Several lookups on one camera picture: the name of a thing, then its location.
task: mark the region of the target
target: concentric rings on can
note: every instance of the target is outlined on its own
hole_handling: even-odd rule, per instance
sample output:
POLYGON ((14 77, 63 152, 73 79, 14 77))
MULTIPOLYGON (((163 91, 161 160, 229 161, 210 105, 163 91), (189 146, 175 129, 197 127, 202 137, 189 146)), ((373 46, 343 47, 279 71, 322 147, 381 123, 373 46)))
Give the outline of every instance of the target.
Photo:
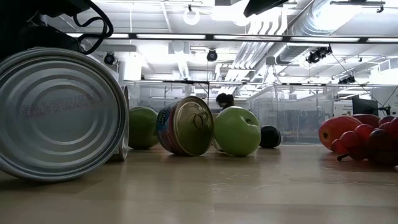
POLYGON ((207 104, 198 97, 188 96, 161 109, 156 131, 159 142, 169 152, 200 156, 213 140, 213 125, 207 104))
POLYGON ((5 59, 0 96, 0 168, 16 177, 79 177, 123 140, 123 92, 106 68, 80 53, 42 48, 5 59))

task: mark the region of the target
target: ceiling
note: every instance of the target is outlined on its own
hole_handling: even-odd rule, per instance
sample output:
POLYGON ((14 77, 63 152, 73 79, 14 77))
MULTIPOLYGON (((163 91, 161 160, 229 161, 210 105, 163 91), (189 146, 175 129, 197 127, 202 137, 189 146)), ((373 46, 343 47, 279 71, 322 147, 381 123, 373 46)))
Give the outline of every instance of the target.
MULTIPOLYGON (((247 34, 253 23, 246 26, 238 26, 247 21, 239 15, 242 13, 248 0, 238 1, 235 5, 228 7, 215 6, 215 0, 201 1, 127 1, 127 0, 107 0, 94 1, 111 19, 115 32, 137 32, 137 33, 211 33, 211 34, 247 34), (184 13, 187 5, 191 4, 194 11, 200 14, 200 20, 195 25, 188 25, 184 21, 184 13)), ((294 18, 311 2, 311 0, 291 0, 294 7, 285 7, 287 23, 289 26, 295 23, 294 18)), ((349 36, 373 36, 373 35, 398 35, 398 1, 386 0, 385 9, 382 13, 377 13, 379 6, 361 7, 351 19, 342 24, 331 35, 349 36)), ((330 9, 327 16, 339 18, 339 11, 330 9)), ((259 16, 257 20, 268 20, 271 24, 275 21, 275 16, 267 14, 259 16)), ((92 10, 79 14, 80 21, 87 21, 89 18, 97 16, 92 10)), ((100 32, 102 23, 94 22, 87 28, 80 28, 75 25, 73 19, 62 15, 58 18, 49 19, 49 24, 64 32, 100 32)), ((285 30, 284 34, 289 33, 290 29, 285 30)), ((207 62, 206 52, 189 52, 185 55, 185 60, 189 70, 201 70, 214 72, 216 65, 223 62, 232 62, 239 50, 241 42, 221 42, 221 41, 186 41, 191 47, 203 46, 215 48, 219 59, 216 62, 207 62)), ((173 70, 178 70, 178 57, 169 52, 167 40, 106 40, 103 46, 112 49, 113 46, 134 45, 143 58, 142 74, 151 77, 161 77, 159 75, 170 75, 173 70)), ((282 82, 331 82, 332 77, 338 78, 345 69, 354 68, 357 80, 366 82, 370 76, 370 68, 385 62, 388 56, 398 55, 398 45, 369 45, 369 44, 332 44, 333 54, 344 66, 337 63, 331 55, 319 63, 309 65, 305 62, 306 54, 296 58, 291 65, 277 66, 278 72, 282 72, 282 82)), ((96 56, 102 57, 105 52, 97 51, 96 56)))

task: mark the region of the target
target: wooden floor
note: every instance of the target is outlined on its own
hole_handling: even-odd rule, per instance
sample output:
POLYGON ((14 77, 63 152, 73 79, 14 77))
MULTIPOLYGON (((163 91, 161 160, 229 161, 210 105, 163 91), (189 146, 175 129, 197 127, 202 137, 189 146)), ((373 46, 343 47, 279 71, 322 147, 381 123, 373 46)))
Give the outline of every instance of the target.
POLYGON ((1 224, 398 223, 398 171, 337 162, 323 147, 132 151, 81 179, 33 184, 0 172, 1 224))

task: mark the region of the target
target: security camera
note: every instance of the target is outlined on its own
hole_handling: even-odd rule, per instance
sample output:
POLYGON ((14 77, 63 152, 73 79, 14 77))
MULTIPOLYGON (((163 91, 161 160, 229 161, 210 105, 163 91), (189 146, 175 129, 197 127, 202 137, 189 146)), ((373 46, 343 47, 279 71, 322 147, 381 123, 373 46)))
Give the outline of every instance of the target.
POLYGON ((117 60, 114 57, 114 52, 107 52, 104 58, 104 63, 107 65, 114 65, 116 62, 117 60))
POLYGON ((209 62, 215 62, 217 60, 217 52, 215 49, 210 49, 209 52, 207 53, 207 61, 209 62))

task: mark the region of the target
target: green apple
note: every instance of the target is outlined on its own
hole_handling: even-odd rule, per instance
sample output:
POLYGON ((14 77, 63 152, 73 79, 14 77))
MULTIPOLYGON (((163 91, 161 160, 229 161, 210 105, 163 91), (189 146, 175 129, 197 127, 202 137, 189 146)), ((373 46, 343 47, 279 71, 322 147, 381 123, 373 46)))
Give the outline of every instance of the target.
POLYGON ((215 139, 223 152, 247 156, 259 147, 260 122, 247 109, 238 106, 226 108, 216 118, 215 139))
POLYGON ((129 146, 133 149, 148 149, 159 140, 156 135, 157 113, 146 107, 136 107, 129 112, 129 146))

